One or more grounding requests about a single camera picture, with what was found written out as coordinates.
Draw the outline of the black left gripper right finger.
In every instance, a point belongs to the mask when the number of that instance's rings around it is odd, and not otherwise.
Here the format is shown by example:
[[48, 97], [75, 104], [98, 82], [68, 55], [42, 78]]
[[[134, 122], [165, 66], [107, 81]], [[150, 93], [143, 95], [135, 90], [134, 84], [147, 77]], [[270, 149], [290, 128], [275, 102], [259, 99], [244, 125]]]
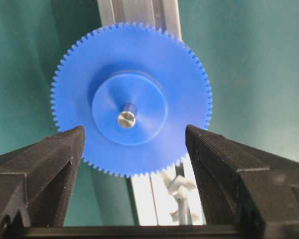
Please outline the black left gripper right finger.
[[208, 224], [299, 239], [299, 163], [188, 125], [185, 144]]

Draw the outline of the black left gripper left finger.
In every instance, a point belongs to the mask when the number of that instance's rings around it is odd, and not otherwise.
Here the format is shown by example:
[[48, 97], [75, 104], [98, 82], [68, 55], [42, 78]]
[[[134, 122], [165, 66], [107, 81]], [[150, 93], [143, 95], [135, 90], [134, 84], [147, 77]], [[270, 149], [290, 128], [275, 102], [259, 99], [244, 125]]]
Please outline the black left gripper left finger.
[[77, 126], [0, 155], [0, 236], [12, 225], [63, 226], [84, 145]]

